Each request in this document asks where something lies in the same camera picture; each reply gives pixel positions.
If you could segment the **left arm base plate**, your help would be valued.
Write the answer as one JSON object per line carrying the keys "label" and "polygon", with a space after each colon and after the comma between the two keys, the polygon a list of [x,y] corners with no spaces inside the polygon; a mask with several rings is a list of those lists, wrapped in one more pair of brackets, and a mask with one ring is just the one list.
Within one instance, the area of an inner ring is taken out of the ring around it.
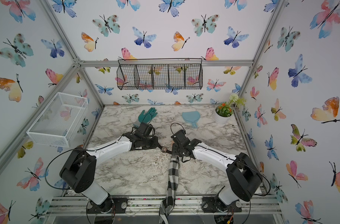
{"label": "left arm base plate", "polygon": [[88,214],[125,214],[128,204],[128,198],[113,197],[106,199],[101,205],[90,201],[87,205]]}

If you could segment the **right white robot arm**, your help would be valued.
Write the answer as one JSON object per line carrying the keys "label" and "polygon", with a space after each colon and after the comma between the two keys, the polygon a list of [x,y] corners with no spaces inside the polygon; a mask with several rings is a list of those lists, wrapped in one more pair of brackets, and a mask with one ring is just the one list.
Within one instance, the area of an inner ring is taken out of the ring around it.
{"label": "right white robot arm", "polygon": [[226,173],[229,186],[222,189],[219,200],[230,205],[237,200],[249,202],[263,181],[259,170],[245,153],[227,154],[214,149],[198,139],[190,140],[184,130],[174,133],[172,153],[179,157],[190,157],[205,161]]}

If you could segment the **black strap wristwatch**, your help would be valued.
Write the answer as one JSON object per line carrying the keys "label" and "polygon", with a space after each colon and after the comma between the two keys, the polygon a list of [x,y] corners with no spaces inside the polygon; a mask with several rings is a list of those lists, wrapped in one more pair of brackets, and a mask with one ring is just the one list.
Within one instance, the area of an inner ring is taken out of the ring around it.
{"label": "black strap wristwatch", "polygon": [[172,154],[172,151],[169,150],[167,147],[164,146],[158,146],[158,148],[161,150],[162,153]]}

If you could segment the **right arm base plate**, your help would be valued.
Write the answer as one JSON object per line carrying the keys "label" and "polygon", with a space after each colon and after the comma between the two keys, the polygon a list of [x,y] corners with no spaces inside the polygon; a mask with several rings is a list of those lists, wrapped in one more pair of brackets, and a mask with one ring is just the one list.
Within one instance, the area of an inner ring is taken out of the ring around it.
{"label": "right arm base plate", "polygon": [[218,197],[203,197],[201,209],[204,213],[216,213],[216,212],[242,212],[241,203],[239,200],[226,205]]}

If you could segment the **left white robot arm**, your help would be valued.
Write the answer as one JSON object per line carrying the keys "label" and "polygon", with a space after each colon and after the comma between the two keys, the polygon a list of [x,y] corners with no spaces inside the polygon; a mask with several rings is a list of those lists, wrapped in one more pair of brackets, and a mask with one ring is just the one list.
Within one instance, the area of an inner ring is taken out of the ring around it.
{"label": "left white robot arm", "polygon": [[109,143],[89,149],[73,149],[60,170],[60,177],[74,192],[86,196],[94,205],[109,210],[113,205],[112,197],[94,180],[96,168],[122,153],[155,148],[167,149],[159,143],[155,128],[143,122],[138,128]]}

